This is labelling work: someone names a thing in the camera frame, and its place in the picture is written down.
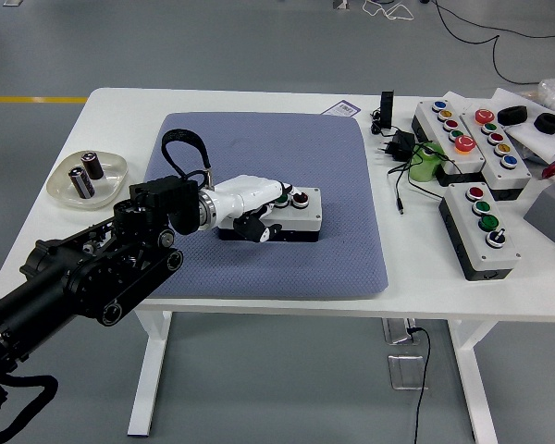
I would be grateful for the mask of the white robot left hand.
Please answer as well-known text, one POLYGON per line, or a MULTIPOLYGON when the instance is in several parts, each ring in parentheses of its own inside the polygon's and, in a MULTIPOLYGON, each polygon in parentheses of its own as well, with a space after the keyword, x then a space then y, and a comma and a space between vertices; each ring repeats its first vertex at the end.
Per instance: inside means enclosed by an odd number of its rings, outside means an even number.
POLYGON ((292 204, 306 208, 309 197, 291 184, 274 179, 239 175, 214 187, 199 191, 199 230, 208 230, 229 220, 234 231, 247 241, 272 240, 282 229, 280 224, 266 226, 261 219, 278 205, 292 204))

